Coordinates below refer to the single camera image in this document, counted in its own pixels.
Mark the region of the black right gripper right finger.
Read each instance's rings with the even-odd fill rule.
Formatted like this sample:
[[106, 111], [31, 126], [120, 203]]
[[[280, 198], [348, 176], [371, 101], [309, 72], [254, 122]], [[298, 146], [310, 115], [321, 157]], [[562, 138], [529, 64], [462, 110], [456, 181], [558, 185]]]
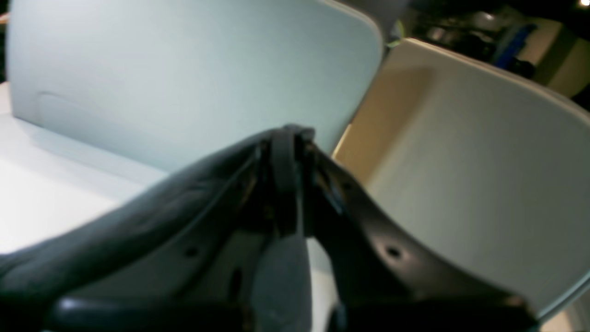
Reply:
[[326, 252], [327, 332], [535, 332], [518, 294], [454, 266], [397, 225], [314, 143], [302, 148], [304, 235]]

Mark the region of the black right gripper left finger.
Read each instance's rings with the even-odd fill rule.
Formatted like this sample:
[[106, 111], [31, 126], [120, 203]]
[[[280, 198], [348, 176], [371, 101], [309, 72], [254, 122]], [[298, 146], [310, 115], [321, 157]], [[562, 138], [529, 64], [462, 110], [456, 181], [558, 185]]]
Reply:
[[293, 131], [276, 131], [175, 236], [61, 296], [54, 332], [297, 332], [301, 240]]

